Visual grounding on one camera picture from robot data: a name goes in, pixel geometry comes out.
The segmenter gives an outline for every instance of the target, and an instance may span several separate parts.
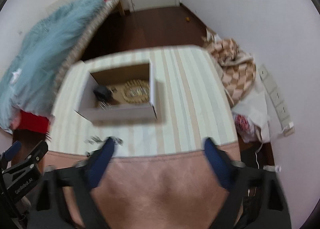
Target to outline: red fabric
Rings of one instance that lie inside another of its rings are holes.
[[[19,130],[31,130],[46,134],[49,126],[49,120],[46,117],[36,116],[29,112],[20,111],[21,120],[18,126]]]

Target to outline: wooden floor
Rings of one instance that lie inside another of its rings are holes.
[[[125,17],[110,15],[99,28],[82,60],[133,49],[167,45],[202,46],[205,26],[183,7],[144,10]]]

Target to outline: blue fluffy blanket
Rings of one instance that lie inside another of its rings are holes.
[[[49,117],[55,100],[55,76],[104,0],[76,0],[38,22],[25,36],[18,56],[0,82],[0,127],[10,124],[22,109]],[[21,69],[16,82],[12,73]]]

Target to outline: dark brown floor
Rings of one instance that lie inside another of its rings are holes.
[[[206,35],[205,25],[184,7],[168,7],[139,11],[121,17],[110,15],[99,28],[82,60],[89,60],[106,54],[141,49],[155,46],[190,45],[202,46],[202,36]],[[15,131],[14,140],[20,140],[23,147],[13,163],[28,156],[31,149],[44,138],[44,135],[32,131]],[[245,144],[239,138],[242,161],[256,167],[255,154],[260,144]],[[258,154],[258,161],[274,164],[271,145],[263,146]]]
[[[93,37],[82,60],[133,49],[167,45],[202,46],[205,26],[183,7],[110,15]]]

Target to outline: white cable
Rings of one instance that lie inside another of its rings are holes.
[[[257,153],[261,150],[262,146],[263,146],[263,144],[261,143],[261,146],[255,151],[255,154],[256,154],[256,163],[257,163],[257,165],[258,165],[258,169],[259,169],[260,167],[259,167],[259,163],[258,163]]]
[[[275,136],[282,134],[282,133],[283,133],[285,130],[287,130],[287,129],[289,129],[289,125],[285,126],[285,127],[282,129],[282,131],[273,134],[270,139],[273,139]]]

